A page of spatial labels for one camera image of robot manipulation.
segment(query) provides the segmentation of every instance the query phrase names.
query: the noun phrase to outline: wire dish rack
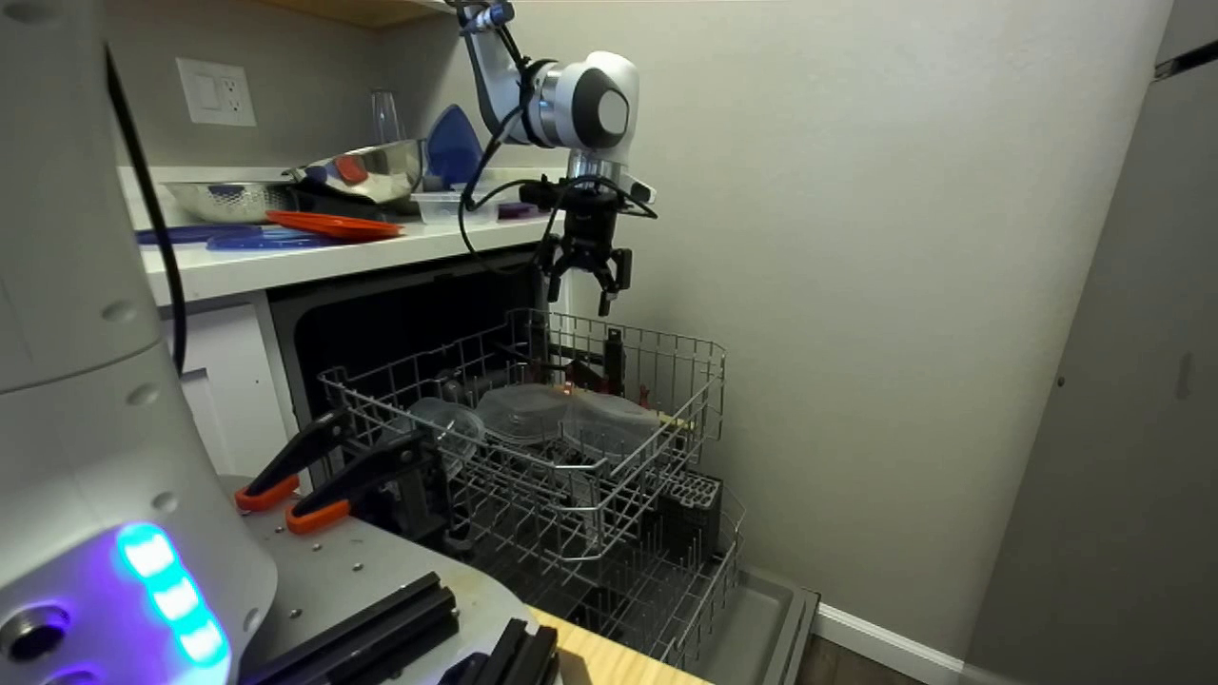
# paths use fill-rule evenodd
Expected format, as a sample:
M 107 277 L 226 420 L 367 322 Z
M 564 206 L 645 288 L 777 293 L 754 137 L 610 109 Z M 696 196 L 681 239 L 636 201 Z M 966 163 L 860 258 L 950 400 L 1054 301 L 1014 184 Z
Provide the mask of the wire dish rack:
M 636 434 L 629 449 L 572 452 L 566 440 L 512 445 L 478 430 L 462 434 L 470 458 L 451 483 L 473 544 L 574 579 L 582 565 L 598 565 L 629 539 L 703 440 L 723 434 L 726 362 L 715 341 L 564 312 L 520 312 L 500 326 L 382 368 L 330 368 L 325 387 L 350 421 L 350 449 L 362 452 L 410 430 L 455 437 L 455 421 L 414 411 L 418 400 L 478 409 L 512 385 L 555 385 L 572 409 L 598 400 L 598 391 L 572 391 L 564 382 L 574 368 L 610 372 L 610 357 L 624 357 L 616 362 L 621 400 L 650 420 L 650 430 Z

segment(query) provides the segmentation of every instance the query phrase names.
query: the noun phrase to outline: white countertop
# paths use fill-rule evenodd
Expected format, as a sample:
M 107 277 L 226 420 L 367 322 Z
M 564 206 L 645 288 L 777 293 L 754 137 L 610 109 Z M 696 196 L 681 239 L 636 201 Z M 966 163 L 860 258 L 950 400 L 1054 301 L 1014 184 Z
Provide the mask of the white countertop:
M 528 220 L 473 220 L 470 239 L 481 253 L 539 245 L 546 216 Z M 166 264 L 157 246 L 147 253 L 147 270 L 157 303 L 168 303 Z M 209 253 L 205 245 L 177 246 L 183 268 L 186 301 L 219 301 L 239 293 L 262 293 L 297 282 L 325 282 L 371 270 L 391 270 L 409 264 L 466 256 L 457 225 L 403 225 L 403 237 L 376 245 L 336 245 L 336 246 L 297 246 L 297 253 Z

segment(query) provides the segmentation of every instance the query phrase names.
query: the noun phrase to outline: white wall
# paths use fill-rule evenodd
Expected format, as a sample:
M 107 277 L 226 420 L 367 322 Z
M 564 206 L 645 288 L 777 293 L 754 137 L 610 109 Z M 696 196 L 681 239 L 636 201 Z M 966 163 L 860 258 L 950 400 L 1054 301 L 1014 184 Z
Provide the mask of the white wall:
M 371 142 L 376 34 L 259 0 L 102 0 L 152 163 L 303 163 Z M 247 69 L 256 130 L 193 126 L 177 59 Z
M 621 316 L 723 338 L 748 556 L 965 651 L 1168 0 L 521 0 L 528 55 L 645 69 Z M 470 66 L 386 60 L 428 126 Z
M 1165 55 L 1218 39 L 1178 8 Z M 986 593 L 974 666 L 1206 685 L 1218 522 L 1218 66 L 1153 89 Z

